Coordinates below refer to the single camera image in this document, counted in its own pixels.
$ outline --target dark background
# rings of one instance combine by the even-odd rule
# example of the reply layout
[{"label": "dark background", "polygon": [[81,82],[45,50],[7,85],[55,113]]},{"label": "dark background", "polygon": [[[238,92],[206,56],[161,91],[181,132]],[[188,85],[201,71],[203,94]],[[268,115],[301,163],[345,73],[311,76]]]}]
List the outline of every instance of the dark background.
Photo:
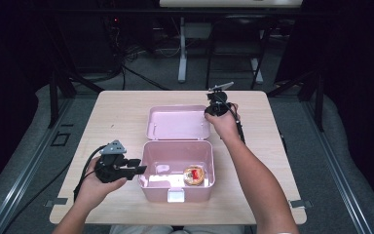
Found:
[{"label": "dark background", "polygon": [[[276,80],[295,79],[326,58],[324,91],[336,103],[351,155],[374,189],[374,1],[305,0],[302,11],[311,10],[343,14],[334,21],[298,19]],[[72,60],[79,67],[116,69],[105,35],[100,35],[101,21],[93,19],[61,19]],[[56,48],[41,25],[17,2],[0,0],[0,173],[33,119],[35,92],[48,84],[55,70],[49,57]],[[81,35],[83,27],[93,28],[93,34]],[[335,47],[329,48],[334,40]],[[86,43],[97,46],[85,50]]]}]

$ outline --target wooden table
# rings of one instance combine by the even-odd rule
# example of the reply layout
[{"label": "wooden table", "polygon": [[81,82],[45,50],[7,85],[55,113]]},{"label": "wooden table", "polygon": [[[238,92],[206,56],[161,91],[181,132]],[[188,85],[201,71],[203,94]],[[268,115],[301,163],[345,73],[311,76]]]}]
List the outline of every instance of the wooden table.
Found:
[{"label": "wooden table", "polygon": [[[202,104],[205,91],[105,91],[93,108],[72,164],[59,191],[66,205],[55,205],[50,220],[59,223],[73,204],[73,190],[94,150],[118,139],[127,149],[126,158],[141,158],[149,110],[157,105]],[[262,92],[226,91],[230,102],[239,104],[247,146],[277,177],[288,200],[300,195],[290,169],[278,128]],[[230,155],[214,128],[207,139],[213,146],[215,184],[211,197],[202,203],[151,203],[136,177],[109,194],[87,218],[98,224],[254,224]],[[292,209],[296,223],[307,219],[303,209]]]}]

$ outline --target open lid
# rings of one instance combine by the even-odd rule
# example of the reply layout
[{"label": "open lid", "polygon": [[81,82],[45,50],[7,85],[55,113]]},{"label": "open lid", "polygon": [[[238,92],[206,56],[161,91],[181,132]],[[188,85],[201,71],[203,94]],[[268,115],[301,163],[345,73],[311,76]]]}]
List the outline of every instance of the open lid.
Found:
[{"label": "open lid", "polygon": [[150,109],[147,125],[149,139],[206,139],[210,123],[203,105],[166,105]]}]

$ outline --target wire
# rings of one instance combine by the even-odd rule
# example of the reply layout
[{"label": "wire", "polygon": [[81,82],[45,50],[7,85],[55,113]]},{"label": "wire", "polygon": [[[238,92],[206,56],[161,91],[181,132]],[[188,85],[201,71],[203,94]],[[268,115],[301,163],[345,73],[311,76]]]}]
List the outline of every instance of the wire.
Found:
[{"label": "wire", "polygon": [[121,90],[125,90],[126,89],[126,70],[123,69],[123,87]]},{"label": "wire", "polygon": [[283,147],[284,147],[284,152],[286,152],[287,154],[287,146],[286,146],[286,141],[284,140],[284,135],[281,133],[281,130],[278,129],[278,131],[279,131],[281,143],[283,144]]},{"label": "wire", "polygon": [[80,189],[81,189],[81,185],[83,184],[83,181],[84,181],[84,178],[86,178],[87,176],[85,175],[85,173],[87,172],[87,168],[88,168],[88,165],[90,164],[91,160],[93,159],[94,155],[101,149],[105,148],[106,145],[102,145],[100,146],[98,149],[96,149],[91,155],[90,157],[88,158],[87,160],[87,163],[85,164],[84,166],[84,169],[81,173],[81,178],[80,178],[80,181],[78,182],[78,185],[75,187],[74,189],[74,202],[75,200],[77,199],[78,197],[78,193],[80,192]]},{"label": "wire", "polygon": [[151,79],[148,79],[147,77],[145,77],[145,76],[143,76],[143,75],[141,75],[141,74],[139,74],[139,73],[137,73],[137,72],[135,72],[135,71],[129,69],[129,68],[126,67],[124,64],[123,64],[123,68],[124,68],[125,70],[131,72],[132,74],[134,74],[134,75],[140,77],[141,79],[145,80],[146,82],[152,84],[153,86],[155,86],[155,87],[161,89],[161,90],[164,90],[164,91],[170,91],[169,88],[164,87],[164,86],[160,85],[159,83],[157,83],[157,82],[155,82],[155,81],[153,81],[153,80],[151,80]]},{"label": "wire", "polygon": [[[177,49],[157,49],[157,51],[160,52],[160,54],[162,54],[164,57],[170,58],[170,57],[176,56],[178,52],[180,51],[180,49],[181,47],[178,47]],[[176,50],[176,51],[172,53],[171,55],[167,55],[163,52],[165,50]]]},{"label": "wire", "polygon": [[111,80],[113,79],[114,77],[118,76],[120,74],[120,70],[121,68],[117,68],[111,72],[104,72],[106,73],[105,76],[102,76],[102,77],[96,77],[96,78],[88,78],[88,77],[85,77],[87,80],[93,82],[93,83],[97,83],[97,82],[103,82],[103,81],[107,81],[107,80]]},{"label": "wire", "polygon": [[84,176],[84,179],[85,179],[86,177],[88,177],[89,175],[91,175],[91,174],[97,172],[97,171],[100,170],[101,168],[97,168],[97,169],[93,170],[92,172],[86,174],[86,175]]},{"label": "wire", "polygon": [[[177,24],[174,21],[174,18],[171,18],[172,24],[174,25],[175,30],[177,31],[178,36],[180,36],[180,31],[178,30]],[[158,49],[158,51],[165,57],[173,57],[178,54],[178,52],[181,50],[181,45],[178,45],[177,50],[172,55],[166,55],[163,53],[163,49]]]},{"label": "wire", "polygon": [[242,140],[242,142],[245,144],[245,140],[244,140],[244,133],[243,133],[243,128],[242,128],[242,123],[238,117],[238,114],[232,110],[232,108],[230,108],[230,103],[226,103],[226,101],[224,101],[221,97],[215,95],[215,97],[217,97],[226,107],[227,109],[229,109],[230,113],[232,113],[233,117],[235,118],[236,120],[236,126],[238,128],[238,131],[239,131],[239,136]]},{"label": "wire", "polygon": [[20,214],[26,210],[26,208],[42,193],[44,192],[57,178],[62,175],[62,173],[71,165],[72,159],[69,160],[69,162],[65,165],[65,167],[50,181],[48,182],[41,190],[35,194],[23,207],[15,214],[15,216],[11,219],[11,221],[8,223],[8,225],[5,227],[2,233],[6,233],[8,229],[11,227],[11,225],[15,222],[15,220],[20,216]]}]

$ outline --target pink container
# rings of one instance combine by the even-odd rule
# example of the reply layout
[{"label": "pink container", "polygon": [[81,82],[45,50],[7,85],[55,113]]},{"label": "pink container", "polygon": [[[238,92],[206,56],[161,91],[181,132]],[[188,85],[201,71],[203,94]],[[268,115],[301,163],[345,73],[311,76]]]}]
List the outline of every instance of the pink container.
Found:
[{"label": "pink container", "polygon": [[[214,164],[209,137],[210,123],[203,105],[172,105],[151,108],[139,185],[151,202],[203,202],[210,198]],[[184,181],[184,170],[198,166],[205,172],[200,185]]]}]

